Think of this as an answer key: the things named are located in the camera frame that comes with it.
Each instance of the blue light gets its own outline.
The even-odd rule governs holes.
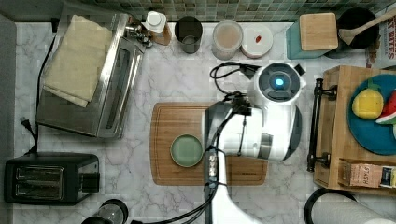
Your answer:
[[[275,83],[276,83],[277,86],[282,86],[285,82],[283,81],[283,79],[277,78],[275,80]]]

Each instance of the wooden cutting board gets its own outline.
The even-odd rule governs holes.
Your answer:
[[[150,163],[158,185],[203,185],[204,162],[189,168],[177,165],[170,147],[178,136],[191,134],[202,142],[202,114],[213,103],[158,103],[154,106],[150,130]],[[227,157],[229,185],[261,185],[267,173],[263,160]]]

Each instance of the kitchen counter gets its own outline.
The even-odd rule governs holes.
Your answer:
[[[300,63],[306,68],[307,87],[298,100],[304,130],[296,152],[283,162],[269,162],[265,182],[255,187],[230,187],[233,200],[247,213],[263,223],[304,223],[307,198],[318,189],[313,174],[306,171],[306,155],[313,105],[315,79],[323,71],[339,64],[364,66],[362,53],[332,60],[290,61],[286,58],[285,32],[291,23],[265,23],[274,34],[274,45],[258,60],[247,59],[238,52],[233,61],[267,65],[273,62]],[[209,77],[210,70],[222,63],[210,51],[215,24],[204,24],[201,47],[195,54],[184,53],[173,37],[170,46],[154,44],[147,49],[143,71],[133,92],[132,107],[127,114],[123,137],[102,140],[40,127],[39,151],[92,153],[99,157],[100,193],[76,206],[33,206],[14,204],[14,223],[81,223],[107,199],[124,201],[130,209],[128,223],[164,220],[182,215],[204,202],[203,187],[168,187],[154,184],[149,165],[149,127],[151,113],[158,102],[215,102],[222,99]],[[20,125],[20,117],[34,120],[35,85],[38,71],[52,39],[48,23],[17,23],[17,77],[15,104],[15,157],[23,155],[33,144],[31,135]],[[221,81],[226,90],[246,88],[248,80],[233,75]],[[360,196],[363,203],[386,217],[395,218],[396,200],[390,197]],[[196,223],[204,223],[200,218]]]

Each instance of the black pot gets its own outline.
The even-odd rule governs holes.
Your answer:
[[[375,15],[368,9],[362,7],[354,7],[341,15],[337,20],[337,32],[340,29],[353,30],[361,27],[368,21],[375,19]],[[379,24],[356,35],[350,45],[346,44],[338,37],[338,48],[333,49],[325,54],[329,58],[344,58],[348,56],[348,52],[353,49],[366,49],[372,45],[379,35]]]
[[[344,12],[337,20],[337,31],[340,29],[353,30],[374,19],[375,15],[370,10],[362,7],[354,7]],[[353,49],[365,49],[376,41],[378,34],[379,24],[356,35],[349,46]]]

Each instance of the wooden crate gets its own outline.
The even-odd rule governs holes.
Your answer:
[[[393,74],[394,71],[360,68],[341,65],[324,73],[323,89],[338,85],[336,101],[322,97],[318,126],[317,156],[331,153],[330,169],[315,165],[314,181],[326,189],[344,190],[366,194],[396,195],[396,189],[369,189],[348,187],[338,183],[339,161],[358,160],[379,163],[396,162],[396,156],[380,156],[363,148],[352,136],[347,124],[347,107],[356,88],[367,78],[379,74]]]

